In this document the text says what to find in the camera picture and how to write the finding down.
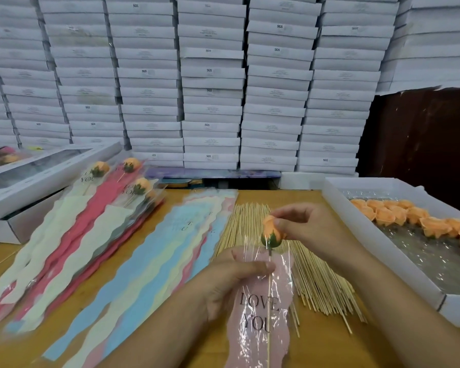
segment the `left hand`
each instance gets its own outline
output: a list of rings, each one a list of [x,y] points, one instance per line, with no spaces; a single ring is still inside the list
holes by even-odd
[[[276,265],[272,262],[241,262],[244,247],[234,247],[223,251],[188,285],[204,297],[208,321],[215,320],[226,305],[232,289],[242,280],[251,276],[271,274]]]

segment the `dark brown wall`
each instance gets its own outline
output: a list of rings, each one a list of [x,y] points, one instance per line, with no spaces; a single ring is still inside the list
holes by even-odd
[[[360,177],[422,185],[460,210],[460,89],[375,97],[359,159]]]

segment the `colorful wrapping paper stack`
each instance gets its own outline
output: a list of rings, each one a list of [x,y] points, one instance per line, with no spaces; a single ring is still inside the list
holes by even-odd
[[[85,330],[82,346],[63,366],[93,367],[109,355],[180,285],[209,264],[236,198],[236,191],[205,190],[175,206],[43,358],[66,361],[62,355]]]
[[[8,332],[36,329],[161,203],[145,171],[134,158],[98,162],[55,202],[0,277],[0,321],[17,311]]]

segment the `bundle of bamboo skewers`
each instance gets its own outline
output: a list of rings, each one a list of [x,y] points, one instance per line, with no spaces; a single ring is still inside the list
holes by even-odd
[[[215,256],[223,250],[245,242],[254,242],[260,245],[262,233],[262,220],[269,215],[270,208],[263,204],[236,205],[230,216],[227,226],[223,231],[220,241],[215,247]],[[284,240],[276,250],[284,253],[288,250],[293,253],[295,263],[292,268],[292,277],[295,290],[305,307],[325,315],[339,314],[342,316],[349,333],[351,328],[346,315],[358,315],[366,323],[354,297],[352,286],[316,255],[311,253],[299,241]],[[298,337],[300,321],[294,303],[291,304],[290,313],[295,324]]]

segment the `table surface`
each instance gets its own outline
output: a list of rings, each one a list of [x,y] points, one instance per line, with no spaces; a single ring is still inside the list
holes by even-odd
[[[117,268],[131,257],[135,248],[143,243],[145,237],[163,220],[172,206],[180,203],[188,193],[187,190],[167,191],[165,204],[37,330],[19,338],[4,336],[0,331],[0,368],[62,366],[78,350],[86,333],[78,336],[64,356],[54,363],[41,359],[42,353],[66,332],[80,310],[92,302],[99,289],[114,277]],[[284,204],[305,201],[325,203],[320,192],[317,191],[278,190],[240,191],[237,204],[254,202],[277,208]],[[18,249],[17,245],[0,244],[0,275],[12,264]],[[300,338],[297,337],[294,327],[291,326],[290,347],[283,362],[284,368],[393,368],[403,366],[371,317],[368,318],[370,320],[368,324],[363,324],[357,316],[349,316],[348,323],[353,330],[353,334],[350,335],[340,316],[325,316],[305,308],[301,302],[295,302],[295,304],[300,319]],[[1,325],[5,325],[8,320],[6,319]],[[226,317],[222,316],[200,336],[182,366],[186,368],[223,367],[227,355]]]

